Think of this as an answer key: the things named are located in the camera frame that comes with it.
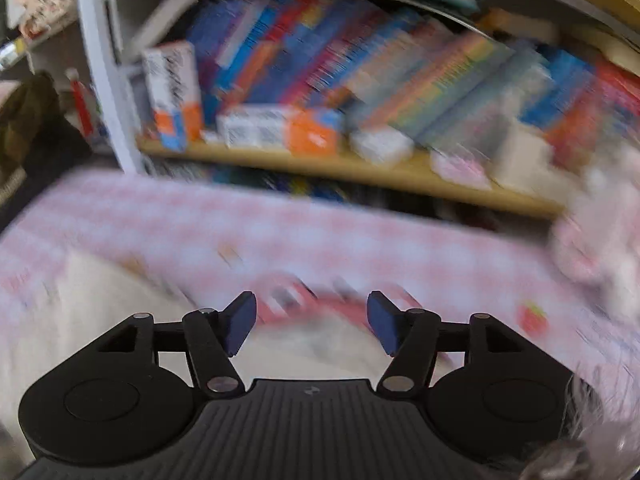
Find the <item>cream t-shirt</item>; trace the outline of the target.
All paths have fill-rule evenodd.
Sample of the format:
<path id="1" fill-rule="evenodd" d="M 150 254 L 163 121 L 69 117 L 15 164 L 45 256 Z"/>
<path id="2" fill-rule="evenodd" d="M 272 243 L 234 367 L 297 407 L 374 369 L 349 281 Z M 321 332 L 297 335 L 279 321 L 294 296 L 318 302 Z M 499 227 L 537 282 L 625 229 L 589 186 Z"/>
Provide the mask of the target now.
<path id="1" fill-rule="evenodd" d="M 34 459 L 17 420 L 31 384 L 129 315 L 150 312 L 174 322 L 193 308 L 181 292 L 126 266 L 71 252 L 56 282 L 40 289 L 16 320 L 1 323 L 1 456 L 10 470 Z M 331 312 L 256 327 L 232 360 L 246 384 L 259 377 L 377 382 L 389 362 L 375 336 Z"/>

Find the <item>pink checkered desk mat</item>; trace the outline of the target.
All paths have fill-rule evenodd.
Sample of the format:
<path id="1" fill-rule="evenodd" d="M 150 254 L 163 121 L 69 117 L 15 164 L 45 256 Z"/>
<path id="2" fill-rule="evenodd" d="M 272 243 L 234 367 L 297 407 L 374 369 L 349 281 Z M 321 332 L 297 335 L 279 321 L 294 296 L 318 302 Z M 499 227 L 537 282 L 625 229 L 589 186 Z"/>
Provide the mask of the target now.
<path id="1" fill-rule="evenodd" d="M 544 246 L 366 208 L 231 186 L 66 174 L 2 233 L 1 323 L 85 252 L 220 309 L 250 290 L 263 321 L 343 309 L 372 290 L 447 321 L 500 318 L 590 380 L 606 407 L 639 402 L 639 334 L 592 310 Z"/>

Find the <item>small white box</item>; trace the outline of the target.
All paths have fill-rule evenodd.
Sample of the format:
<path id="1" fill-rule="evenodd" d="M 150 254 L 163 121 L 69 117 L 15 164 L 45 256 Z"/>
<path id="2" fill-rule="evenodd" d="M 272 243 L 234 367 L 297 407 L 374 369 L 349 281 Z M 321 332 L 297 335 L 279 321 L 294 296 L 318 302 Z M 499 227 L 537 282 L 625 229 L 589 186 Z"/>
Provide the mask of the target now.
<path id="1" fill-rule="evenodd" d="M 397 165 L 414 152 L 413 140 L 389 126 L 355 131 L 349 144 L 360 158 L 375 165 Z"/>

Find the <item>pink white bunny plush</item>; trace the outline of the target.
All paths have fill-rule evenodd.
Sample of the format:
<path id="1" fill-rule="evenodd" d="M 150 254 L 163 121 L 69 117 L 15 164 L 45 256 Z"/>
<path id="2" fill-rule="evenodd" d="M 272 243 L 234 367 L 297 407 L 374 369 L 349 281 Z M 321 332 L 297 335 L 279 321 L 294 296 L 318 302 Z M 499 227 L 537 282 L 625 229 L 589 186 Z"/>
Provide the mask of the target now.
<path id="1" fill-rule="evenodd" d="M 600 151 L 582 173 L 582 189 L 552 228 L 559 271 L 588 290 L 599 310 L 639 323 L 639 150 Z"/>

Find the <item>flat white orange box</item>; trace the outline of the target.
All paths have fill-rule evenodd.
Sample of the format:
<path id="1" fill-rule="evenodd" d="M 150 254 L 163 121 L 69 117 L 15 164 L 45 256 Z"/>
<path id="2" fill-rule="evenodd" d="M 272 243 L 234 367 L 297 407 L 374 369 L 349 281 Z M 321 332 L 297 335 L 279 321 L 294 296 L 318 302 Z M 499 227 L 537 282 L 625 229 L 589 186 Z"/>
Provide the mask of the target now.
<path id="1" fill-rule="evenodd" d="M 330 156 L 340 148 L 344 116 L 326 107 L 250 104 L 219 114 L 216 126 L 228 148 Z"/>

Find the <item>wooden bookshelf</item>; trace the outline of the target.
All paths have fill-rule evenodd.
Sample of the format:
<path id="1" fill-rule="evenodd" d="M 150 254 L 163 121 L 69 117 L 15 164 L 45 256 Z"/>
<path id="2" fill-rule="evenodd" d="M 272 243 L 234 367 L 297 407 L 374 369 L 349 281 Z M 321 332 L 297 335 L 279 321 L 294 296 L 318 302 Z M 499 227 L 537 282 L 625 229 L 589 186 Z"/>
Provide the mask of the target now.
<path id="1" fill-rule="evenodd" d="M 617 35 L 634 40 L 639 30 L 639 0 L 563 0 L 596 20 L 607 24 Z M 136 140 L 134 100 L 128 96 L 128 73 L 114 57 L 112 32 L 105 11 L 105 0 L 77 0 L 80 24 L 96 95 L 103 110 L 104 122 L 119 165 L 127 174 L 141 174 L 142 156 L 171 156 L 157 141 Z M 381 188 L 446 198 L 489 209 L 514 212 L 526 217 L 552 219 L 562 207 L 552 200 L 518 194 L 491 185 L 487 190 L 466 188 L 442 180 L 430 168 L 426 153 L 413 155 L 396 166 L 375 166 L 351 152 L 335 156 L 294 156 L 285 152 L 259 151 L 251 148 L 224 148 L 198 143 L 183 152 L 183 157 L 200 162 L 222 162 L 376 185 Z"/>

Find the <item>white orange usmile box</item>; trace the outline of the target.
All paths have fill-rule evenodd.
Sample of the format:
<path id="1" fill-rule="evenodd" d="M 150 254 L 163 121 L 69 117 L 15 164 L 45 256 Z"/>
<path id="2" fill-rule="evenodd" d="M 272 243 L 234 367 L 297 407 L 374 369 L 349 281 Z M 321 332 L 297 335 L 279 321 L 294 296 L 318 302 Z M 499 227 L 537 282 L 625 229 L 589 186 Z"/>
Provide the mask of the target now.
<path id="1" fill-rule="evenodd" d="M 204 126 L 194 47 L 182 40 L 146 49 L 143 68 L 160 142 L 182 152 Z"/>

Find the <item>row of colourful books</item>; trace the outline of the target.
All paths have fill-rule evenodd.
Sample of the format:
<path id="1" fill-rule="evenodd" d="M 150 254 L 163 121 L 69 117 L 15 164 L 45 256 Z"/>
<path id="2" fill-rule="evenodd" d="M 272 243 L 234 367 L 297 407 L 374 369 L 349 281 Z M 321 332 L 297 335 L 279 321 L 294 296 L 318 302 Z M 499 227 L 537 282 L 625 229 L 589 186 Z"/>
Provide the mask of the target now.
<path id="1" fill-rule="evenodd" d="M 541 23 L 512 14 L 489 15 L 479 34 L 369 0 L 214 0 L 186 41 L 201 138 L 232 107 L 271 104 L 338 110 L 342 137 L 389 126 L 415 148 L 483 158 L 516 120 L 570 171 L 598 148 L 639 140 L 637 77 L 555 47 Z"/>

